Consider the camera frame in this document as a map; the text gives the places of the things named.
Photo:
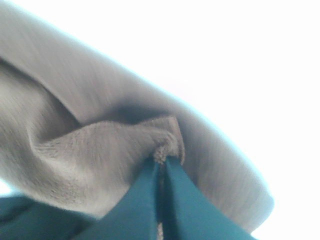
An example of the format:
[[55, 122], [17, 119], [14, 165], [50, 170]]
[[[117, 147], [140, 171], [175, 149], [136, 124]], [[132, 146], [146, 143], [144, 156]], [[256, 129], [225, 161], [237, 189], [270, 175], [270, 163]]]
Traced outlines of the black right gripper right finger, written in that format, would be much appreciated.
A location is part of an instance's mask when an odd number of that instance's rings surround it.
[[194, 185], [175, 157], [163, 173], [162, 228], [165, 240], [253, 240]]

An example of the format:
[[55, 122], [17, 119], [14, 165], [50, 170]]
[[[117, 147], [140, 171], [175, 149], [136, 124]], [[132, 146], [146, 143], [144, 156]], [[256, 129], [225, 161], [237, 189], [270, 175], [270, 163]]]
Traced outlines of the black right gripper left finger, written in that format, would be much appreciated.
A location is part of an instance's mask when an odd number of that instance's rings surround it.
[[149, 160], [134, 184], [101, 219], [25, 196], [0, 199], [2, 240], [155, 240], [159, 166]]

